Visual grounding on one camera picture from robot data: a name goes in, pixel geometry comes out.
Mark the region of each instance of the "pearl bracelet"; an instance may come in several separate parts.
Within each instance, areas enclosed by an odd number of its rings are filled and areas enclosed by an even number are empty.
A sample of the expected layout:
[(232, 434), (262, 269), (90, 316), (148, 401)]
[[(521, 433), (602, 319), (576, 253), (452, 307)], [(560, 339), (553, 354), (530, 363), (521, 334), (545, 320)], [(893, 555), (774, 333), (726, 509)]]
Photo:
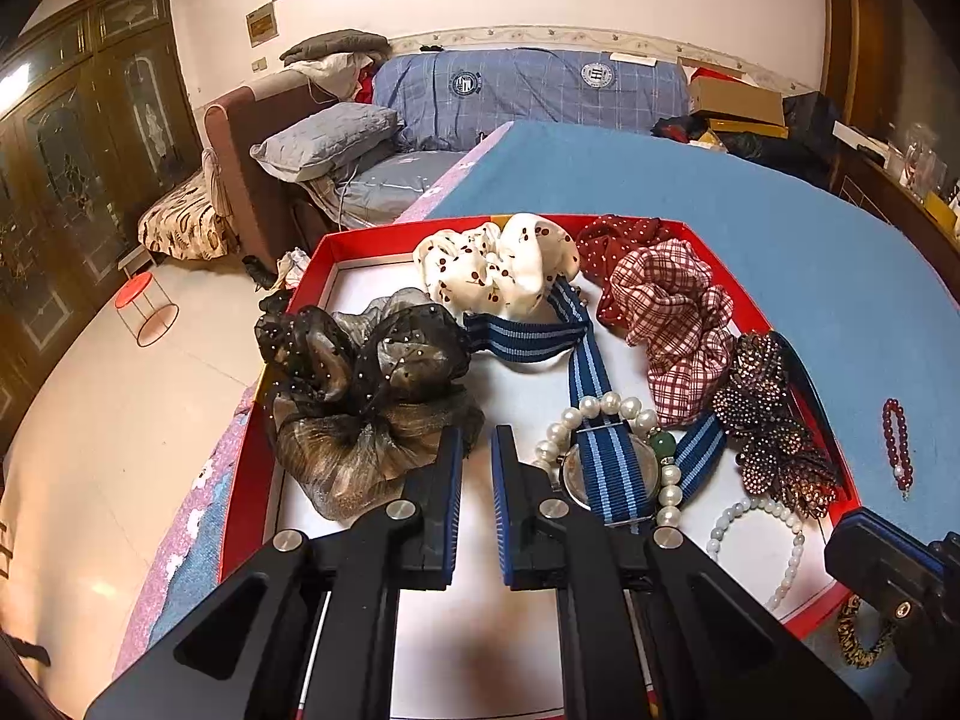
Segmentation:
[(796, 579), (797, 570), (800, 568), (800, 558), (803, 557), (803, 542), (805, 541), (803, 533), (800, 532), (803, 531), (803, 519), (801, 517), (791, 512), (784, 504), (771, 500), (770, 498), (744, 498), (743, 500), (737, 501), (736, 504), (733, 504), (729, 509), (724, 509), (723, 514), (717, 519), (716, 527), (710, 531), (710, 540), (707, 542), (707, 555), (710, 555), (716, 562), (720, 560), (720, 542), (723, 541), (727, 528), (730, 528), (734, 519), (742, 517), (742, 515), (749, 512), (750, 509), (758, 509), (760, 512), (767, 512), (767, 514), (771, 514), (772, 517), (781, 519), (794, 535), (793, 550), (790, 553), (790, 560), (787, 562), (786, 571), (784, 571), (784, 579), (776, 590), (774, 590), (774, 594), (767, 599), (767, 603), (765, 604), (768, 610), (773, 611), (781, 604), (781, 601), (786, 598), (786, 594), (789, 593), (790, 587), (793, 586), (793, 581)]
[[(551, 423), (547, 427), (546, 439), (538, 442), (534, 447), (535, 464), (543, 467), (548, 473), (551, 472), (560, 456), (566, 455), (570, 451), (570, 437), (573, 431), (578, 428), (582, 430), (598, 429), (596, 427), (581, 428), (584, 419), (597, 418), (600, 413), (608, 416), (620, 415), (628, 423), (635, 436), (635, 449), (640, 450), (640, 447), (642, 447), (649, 455), (650, 463), (659, 463), (659, 469), (653, 471), (652, 474), (656, 483), (655, 487), (659, 487), (656, 499), (661, 504), (661, 509), (656, 513), (656, 523), (677, 528), (680, 526), (680, 501), (683, 500), (683, 490), (679, 487), (682, 471), (680, 471), (680, 466), (673, 464), (673, 453), (677, 444), (670, 433), (658, 430), (656, 412), (653, 409), (644, 409), (642, 406), (639, 398), (621, 398), (614, 391), (606, 392), (600, 398), (593, 395), (584, 396), (576, 407), (563, 410), (559, 422)], [(653, 437), (649, 445), (642, 445), (642, 443), (637, 442), (636, 437), (649, 437), (651, 435)], [(640, 455), (637, 459), (641, 461), (642, 468), (643, 463)], [(579, 496), (572, 493), (569, 485), (568, 492), (575, 500), (584, 503)]]

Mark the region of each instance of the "red stool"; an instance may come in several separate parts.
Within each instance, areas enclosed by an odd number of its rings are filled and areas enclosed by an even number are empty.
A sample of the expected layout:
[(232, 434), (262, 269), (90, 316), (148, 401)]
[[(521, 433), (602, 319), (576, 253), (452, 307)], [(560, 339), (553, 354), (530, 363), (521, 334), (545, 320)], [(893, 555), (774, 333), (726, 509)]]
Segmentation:
[[(150, 295), (147, 295), (147, 288), (150, 287), (150, 285), (153, 285), (155, 288), (157, 288), (157, 290), (160, 290), (160, 294), (163, 295), (164, 299), (166, 300), (165, 303), (162, 303), (158, 306), (154, 305), (152, 300), (150, 300)], [(150, 306), (150, 314), (144, 314), (143, 309), (141, 309), (136, 303), (136, 298), (141, 298), (141, 296), (147, 301), (147, 305)], [(133, 308), (137, 309), (137, 312), (143, 319), (143, 323), (141, 324), (140, 328), (136, 330), (136, 332), (133, 330), (133, 327), (131, 327), (130, 323), (124, 318), (123, 312), (121, 311), (121, 309), (124, 309), (130, 305), (133, 305)], [(170, 320), (170, 323), (167, 324), (161, 317), (160, 323), (163, 325), (163, 332), (157, 335), (156, 338), (153, 338), (152, 341), (143, 343), (140, 336), (143, 335), (144, 329), (146, 329), (147, 325), (150, 324), (150, 320), (168, 306), (174, 307), (174, 316)], [(136, 345), (140, 346), (141, 348), (144, 346), (150, 346), (151, 343), (156, 343), (163, 338), (163, 336), (166, 335), (167, 330), (173, 326), (173, 323), (176, 321), (176, 317), (179, 315), (179, 306), (170, 299), (170, 295), (167, 295), (164, 288), (162, 288), (160, 285), (160, 282), (154, 278), (154, 275), (151, 274), (150, 271), (133, 276), (132, 279), (124, 284), (117, 293), (117, 297), (113, 299), (113, 307), (117, 309), (117, 314), (120, 314), (120, 319), (123, 320), (123, 324), (126, 325), (131, 336), (136, 338)]]

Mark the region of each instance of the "floor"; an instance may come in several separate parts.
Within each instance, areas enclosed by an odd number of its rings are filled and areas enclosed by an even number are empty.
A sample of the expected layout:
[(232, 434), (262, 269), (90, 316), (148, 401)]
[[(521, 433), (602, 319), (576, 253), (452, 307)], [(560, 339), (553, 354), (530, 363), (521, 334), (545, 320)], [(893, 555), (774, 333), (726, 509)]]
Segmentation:
[(79, 720), (109, 682), (155, 549), (243, 390), (256, 381), (263, 293), (239, 261), (167, 260), (179, 317), (138, 348), (107, 305), (56, 367), (7, 456), (11, 529), (0, 625), (47, 648), (28, 667)]

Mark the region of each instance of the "round logo patch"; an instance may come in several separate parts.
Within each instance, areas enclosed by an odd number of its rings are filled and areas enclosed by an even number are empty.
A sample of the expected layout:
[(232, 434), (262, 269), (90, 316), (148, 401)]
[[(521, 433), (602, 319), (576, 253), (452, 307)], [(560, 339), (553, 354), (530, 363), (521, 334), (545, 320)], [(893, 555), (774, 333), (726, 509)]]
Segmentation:
[(450, 91), (464, 98), (480, 91), (480, 76), (469, 70), (461, 70), (450, 79)]
[(587, 86), (592, 86), (594, 89), (606, 89), (613, 83), (613, 68), (603, 62), (590, 62), (589, 65), (584, 65), (580, 75), (587, 82)]

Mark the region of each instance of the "green bead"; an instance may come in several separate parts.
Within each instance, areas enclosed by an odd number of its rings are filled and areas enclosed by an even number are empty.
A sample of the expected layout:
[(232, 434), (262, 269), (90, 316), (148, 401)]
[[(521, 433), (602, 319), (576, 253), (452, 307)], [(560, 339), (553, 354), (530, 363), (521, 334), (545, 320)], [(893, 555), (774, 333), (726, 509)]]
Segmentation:
[(650, 447), (654, 450), (657, 460), (672, 458), (677, 451), (677, 440), (671, 432), (660, 430), (650, 437)]

